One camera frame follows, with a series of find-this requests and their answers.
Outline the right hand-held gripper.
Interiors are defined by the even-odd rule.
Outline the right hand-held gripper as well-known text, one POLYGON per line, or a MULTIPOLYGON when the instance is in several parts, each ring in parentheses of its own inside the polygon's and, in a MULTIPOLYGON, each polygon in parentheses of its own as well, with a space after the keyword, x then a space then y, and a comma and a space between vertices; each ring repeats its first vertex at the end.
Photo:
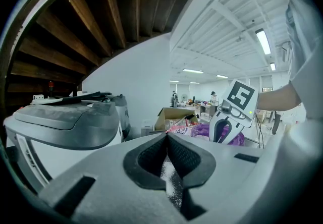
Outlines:
POLYGON ((209 140, 222 144, 244 144, 242 129, 251 127, 258 97, 256 88, 234 79, 223 93, 218 111, 210 119, 209 140))

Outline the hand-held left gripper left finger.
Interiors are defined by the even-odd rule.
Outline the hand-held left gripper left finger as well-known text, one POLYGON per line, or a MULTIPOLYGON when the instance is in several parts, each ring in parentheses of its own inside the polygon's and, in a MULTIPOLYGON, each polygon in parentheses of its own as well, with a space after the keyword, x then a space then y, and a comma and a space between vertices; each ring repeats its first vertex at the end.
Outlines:
POLYGON ((53 179, 38 197, 55 208, 82 177, 90 177, 94 183, 71 215, 74 223, 186 223, 165 191, 143 189, 124 171, 127 152, 156 137, 149 135, 97 150, 53 179))

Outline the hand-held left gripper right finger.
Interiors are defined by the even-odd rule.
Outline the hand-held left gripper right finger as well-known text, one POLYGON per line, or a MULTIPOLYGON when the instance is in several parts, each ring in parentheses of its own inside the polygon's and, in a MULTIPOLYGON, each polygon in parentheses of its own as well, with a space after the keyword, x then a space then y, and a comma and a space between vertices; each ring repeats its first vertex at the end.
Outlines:
POLYGON ((180 213, 193 220, 217 208, 247 179, 262 153, 167 134, 167 155, 182 181, 180 213))

